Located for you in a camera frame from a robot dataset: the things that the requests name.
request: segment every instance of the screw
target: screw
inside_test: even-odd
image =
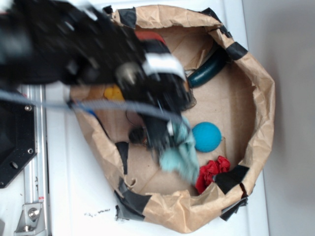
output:
[[[25,225],[24,227],[23,227],[23,231],[24,232],[28,232],[28,231],[30,231],[31,230],[31,226],[30,225]]]
[[[30,112],[32,110],[32,107],[30,105],[25,106],[25,111]]]
[[[29,210],[29,217],[35,220],[38,218],[37,216],[39,216],[39,210],[36,208],[31,208]]]

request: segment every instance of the dark green hose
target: dark green hose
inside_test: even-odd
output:
[[[227,61],[229,61],[228,54],[219,47],[201,67],[188,77],[189,86],[195,88],[204,85],[223,69]]]

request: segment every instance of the red object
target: red object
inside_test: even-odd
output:
[[[161,35],[152,31],[136,31],[135,34],[139,40],[155,39],[166,44]]]
[[[199,177],[196,182],[196,189],[199,194],[202,194],[203,191],[213,182],[213,176],[228,172],[230,169],[230,162],[223,156],[219,156],[217,161],[209,161],[207,165],[200,167]]]

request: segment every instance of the black tape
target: black tape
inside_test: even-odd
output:
[[[119,196],[119,194],[115,191],[115,197],[117,200],[118,205],[116,206],[116,220],[119,218],[126,219],[126,220],[138,220],[143,221],[144,215],[139,214],[138,212],[134,211],[128,205],[124,203],[124,199]]]
[[[238,60],[245,56],[248,51],[238,42],[234,42],[227,47],[226,52],[233,60]]]
[[[140,195],[131,192],[121,179],[119,183],[119,191],[123,195],[123,198],[115,191],[115,196],[118,202],[119,211],[117,216],[123,219],[143,220],[144,215],[142,212],[146,207],[151,195]]]
[[[223,209],[222,210],[222,215],[220,216],[220,218],[222,220],[227,221],[231,217],[231,215],[233,213],[237,213],[239,207],[246,206],[247,205],[247,201],[248,201],[247,197],[246,198],[242,198],[241,200],[239,200],[235,204],[233,204],[233,205]]]
[[[104,11],[106,14],[108,14],[108,15],[110,15],[110,14],[112,14],[112,13],[114,12],[114,11],[113,11],[113,8],[112,8],[112,5],[103,7],[103,11]]]
[[[213,179],[222,192],[227,194],[228,191],[243,181],[248,170],[248,167],[237,165],[233,170],[218,174]]]
[[[216,15],[216,13],[209,7],[207,9],[203,10],[201,13],[208,15],[208,16],[211,16],[211,17],[215,18],[217,21],[219,21],[220,23],[222,23],[222,21],[220,21],[220,19]]]
[[[216,13],[209,7],[207,9],[203,10],[201,13],[208,15],[208,16],[211,16],[211,17],[215,18],[217,21],[219,21],[220,23],[222,23],[222,21],[220,21],[220,19],[216,15]],[[226,37],[228,37],[228,38],[232,37],[231,33],[227,30],[227,28],[224,25],[220,27],[220,31],[221,31],[221,33],[225,34]]]
[[[122,159],[123,162],[123,167],[124,167],[124,175],[128,174],[128,150],[129,150],[129,143],[126,142],[119,142],[115,143],[118,152],[120,154],[120,158]]]
[[[120,9],[118,10],[118,13],[122,24],[131,28],[136,28],[136,8]]]

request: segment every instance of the white wall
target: white wall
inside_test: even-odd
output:
[[[315,231],[315,0],[243,0],[250,52],[276,82],[264,169],[271,236]]]

